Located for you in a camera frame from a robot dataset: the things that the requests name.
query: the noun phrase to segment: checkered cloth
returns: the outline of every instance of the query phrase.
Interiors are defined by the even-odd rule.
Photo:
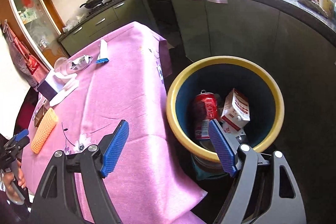
[[[8,26],[6,20],[3,27],[3,32],[7,34],[11,44],[16,47],[22,57],[22,60],[26,64],[26,68],[29,70],[34,80],[39,84],[48,74],[48,69],[33,55],[31,55],[26,45],[16,37],[15,33]]]
[[[37,91],[38,82],[33,78],[30,70],[27,68],[26,62],[22,54],[16,48],[14,44],[14,38],[11,35],[11,32],[8,30],[8,24],[5,23],[2,32],[4,33],[6,42],[9,47],[9,54],[13,61],[14,66],[21,73],[21,75],[26,79],[31,87]]]

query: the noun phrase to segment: yellow bin rim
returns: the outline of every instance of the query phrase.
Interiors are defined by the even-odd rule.
[[[257,146],[253,147],[253,149],[256,152],[263,152],[274,142],[282,127],[285,116],[284,99],[282,97],[280,88],[278,87],[277,83],[267,71],[265,71],[262,67],[258,66],[257,64],[249,60],[234,56],[214,56],[199,60],[191,64],[187,68],[185,68],[175,78],[174,82],[171,84],[168,91],[167,106],[166,106],[168,122],[174,135],[176,136],[178,141],[194,155],[212,162],[220,162],[217,153],[211,152],[198,146],[191,139],[189,139],[189,137],[184,133],[184,131],[180,127],[179,121],[177,120],[176,107],[175,107],[177,94],[179,93],[179,90],[182,84],[186,81],[186,79],[197,70],[216,64],[232,64],[249,69],[255,74],[259,75],[260,78],[262,78],[270,88],[274,97],[275,109],[276,109],[274,123],[268,135],[264,138],[264,140]]]

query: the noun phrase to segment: blue gripper pad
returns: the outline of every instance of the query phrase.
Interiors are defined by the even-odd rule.
[[[19,134],[15,135],[15,141],[18,142],[23,137],[28,136],[28,134],[29,134],[28,129],[23,129]]]
[[[102,167],[100,169],[101,175],[105,178],[117,164],[119,156],[124,148],[129,134],[128,122],[123,121],[117,131],[114,133],[114,138],[106,149],[102,157]]]
[[[216,150],[224,171],[229,173],[231,177],[234,177],[238,172],[236,167],[236,156],[222,132],[223,129],[217,120],[211,120],[209,122],[209,137],[212,145]]]

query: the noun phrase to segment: tissue box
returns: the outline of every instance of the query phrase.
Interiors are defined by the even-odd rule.
[[[55,71],[51,70],[38,85],[37,90],[48,100],[51,101],[57,93],[64,87],[64,83],[57,81]]]

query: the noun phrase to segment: person's hand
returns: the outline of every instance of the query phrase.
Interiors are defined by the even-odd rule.
[[[19,180],[17,182],[17,184],[24,189],[26,187],[26,180],[25,180],[25,175],[23,173],[23,171],[21,170],[21,163],[17,160],[16,161],[18,166],[19,166]],[[11,185],[11,182],[14,180],[14,174],[13,172],[10,173],[4,173],[3,175],[3,179],[2,182],[6,187],[6,192],[7,195],[14,200],[19,201],[19,195],[15,192],[14,188]]]

